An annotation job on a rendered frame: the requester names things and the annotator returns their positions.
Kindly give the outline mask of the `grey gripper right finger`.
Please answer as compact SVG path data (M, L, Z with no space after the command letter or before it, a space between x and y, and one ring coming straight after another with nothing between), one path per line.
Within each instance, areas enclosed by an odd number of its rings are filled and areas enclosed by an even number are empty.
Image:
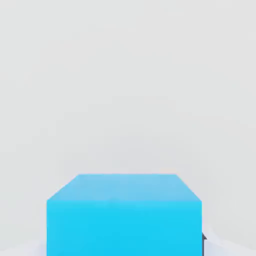
M256 250L221 239L208 227L203 230L204 256L256 256Z

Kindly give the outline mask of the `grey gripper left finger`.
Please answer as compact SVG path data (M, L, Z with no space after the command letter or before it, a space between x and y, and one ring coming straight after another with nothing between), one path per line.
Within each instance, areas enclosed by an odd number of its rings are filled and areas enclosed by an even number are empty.
M31 241L0 251L0 256L47 256L45 241Z

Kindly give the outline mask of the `small blue cube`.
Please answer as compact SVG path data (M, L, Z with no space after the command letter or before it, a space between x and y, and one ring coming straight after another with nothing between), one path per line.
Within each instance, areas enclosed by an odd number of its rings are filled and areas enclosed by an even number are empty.
M80 174L46 202L46 256L203 256L202 201L175 174Z

